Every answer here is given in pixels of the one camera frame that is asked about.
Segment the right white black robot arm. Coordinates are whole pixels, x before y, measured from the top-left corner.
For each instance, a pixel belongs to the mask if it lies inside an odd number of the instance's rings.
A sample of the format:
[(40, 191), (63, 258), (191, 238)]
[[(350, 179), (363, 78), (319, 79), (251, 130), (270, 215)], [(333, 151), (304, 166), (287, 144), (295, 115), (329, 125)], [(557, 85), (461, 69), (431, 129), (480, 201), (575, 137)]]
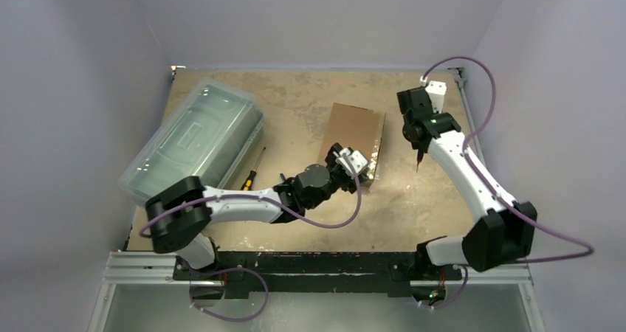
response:
[(434, 103), (435, 96), (420, 86), (397, 93), (404, 138), (417, 152), (439, 164), (455, 185), (473, 217), (473, 227), (463, 237), (443, 236), (416, 247), (414, 267), (425, 278), (443, 266), (469, 266), (484, 272), (529, 255), (537, 211), (502, 190), (480, 163), (461, 126)]

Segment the brown cardboard express box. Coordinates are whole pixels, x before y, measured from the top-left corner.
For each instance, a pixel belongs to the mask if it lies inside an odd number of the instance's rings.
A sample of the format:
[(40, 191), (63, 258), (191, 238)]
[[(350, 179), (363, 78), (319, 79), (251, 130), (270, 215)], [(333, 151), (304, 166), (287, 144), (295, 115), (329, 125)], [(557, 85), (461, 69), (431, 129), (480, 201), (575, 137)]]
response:
[(317, 162), (326, 163), (325, 158), (334, 143), (360, 151), (368, 160), (366, 180), (361, 184), (369, 188), (375, 180), (385, 117), (386, 113), (382, 111), (334, 103)]

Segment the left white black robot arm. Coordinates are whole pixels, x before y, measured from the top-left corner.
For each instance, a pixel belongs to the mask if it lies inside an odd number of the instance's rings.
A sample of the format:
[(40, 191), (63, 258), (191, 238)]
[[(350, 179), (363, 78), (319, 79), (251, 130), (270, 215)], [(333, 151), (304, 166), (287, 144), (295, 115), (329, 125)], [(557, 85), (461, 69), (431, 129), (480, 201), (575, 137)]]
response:
[(220, 269), (218, 249), (203, 235), (210, 224), (258, 221), (286, 224), (306, 218), (338, 190), (360, 194), (369, 163), (350, 147), (335, 143), (324, 165), (309, 165), (303, 172), (263, 190), (224, 190), (204, 186), (199, 177), (188, 176), (145, 203), (147, 224), (139, 234), (149, 238), (159, 254), (174, 253), (203, 280), (214, 278)]

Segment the red utility knife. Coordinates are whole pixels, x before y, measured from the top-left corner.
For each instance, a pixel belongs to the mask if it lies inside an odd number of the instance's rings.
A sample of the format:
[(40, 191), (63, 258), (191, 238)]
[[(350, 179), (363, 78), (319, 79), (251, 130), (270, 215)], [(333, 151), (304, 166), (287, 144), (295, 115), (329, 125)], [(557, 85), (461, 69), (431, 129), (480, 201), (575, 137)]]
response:
[(424, 158), (424, 151), (423, 150), (418, 150), (417, 151), (417, 156), (416, 156), (416, 172), (419, 171), (419, 166), (422, 163)]

